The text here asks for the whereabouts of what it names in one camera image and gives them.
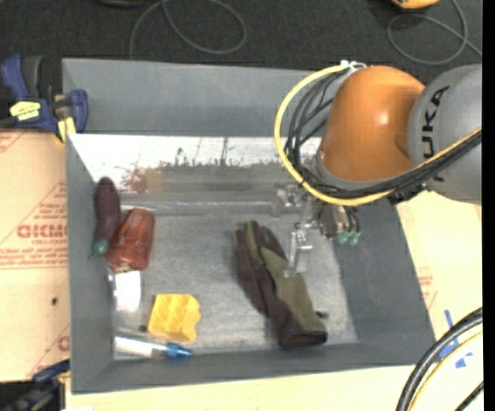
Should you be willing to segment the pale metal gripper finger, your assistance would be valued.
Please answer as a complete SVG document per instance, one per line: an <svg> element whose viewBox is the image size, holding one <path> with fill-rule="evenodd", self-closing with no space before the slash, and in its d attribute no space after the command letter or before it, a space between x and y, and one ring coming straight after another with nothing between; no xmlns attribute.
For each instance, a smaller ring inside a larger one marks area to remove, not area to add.
<svg viewBox="0 0 495 411"><path fill-rule="evenodd" d="M283 271L286 277L302 274L307 271L313 251L308 233L305 230L295 230L290 233L287 265Z"/></svg>

